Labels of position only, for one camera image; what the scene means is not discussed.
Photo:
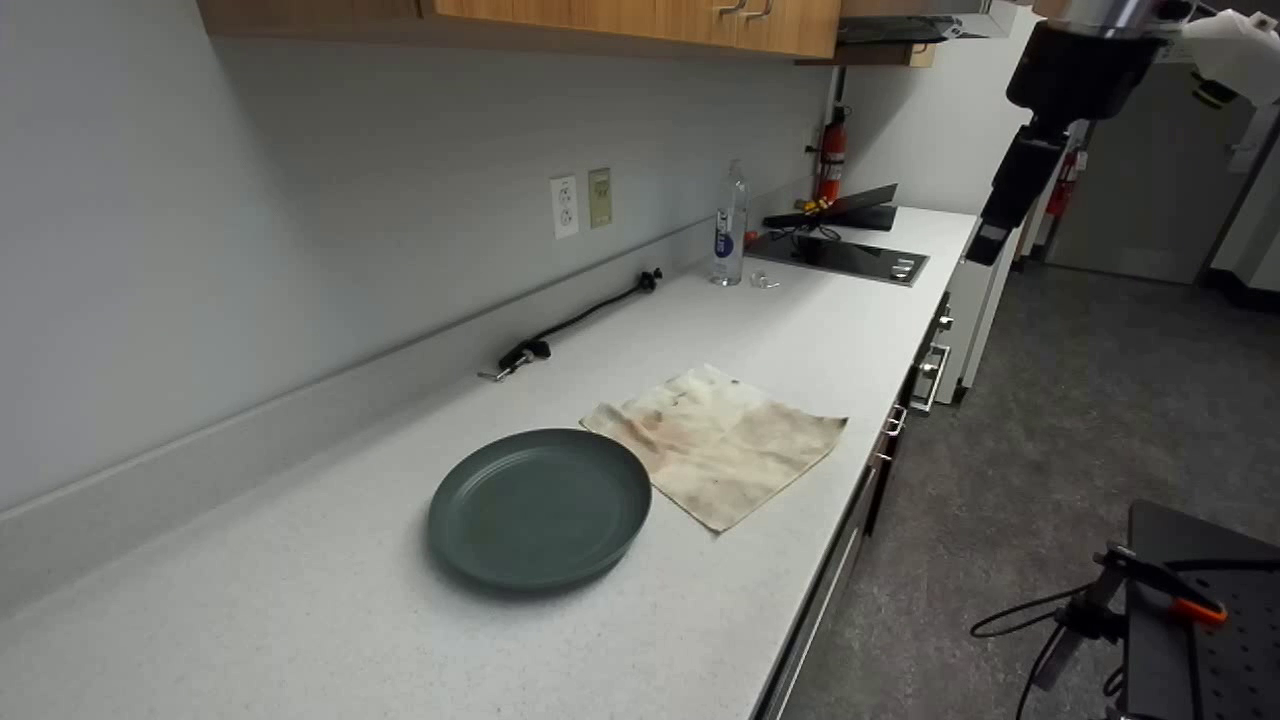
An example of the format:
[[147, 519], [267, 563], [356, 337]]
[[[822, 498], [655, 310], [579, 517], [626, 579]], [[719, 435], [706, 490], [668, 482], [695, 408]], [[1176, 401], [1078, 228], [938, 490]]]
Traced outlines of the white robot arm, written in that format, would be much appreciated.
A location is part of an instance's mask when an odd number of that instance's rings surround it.
[[1280, 21], [1203, 0], [1024, 0], [1035, 30], [1004, 96], [1030, 107], [1017, 128], [970, 260], [997, 265], [1070, 151], [1070, 128], [1113, 119], [1165, 48], [1176, 48], [1210, 99], [1280, 99]]

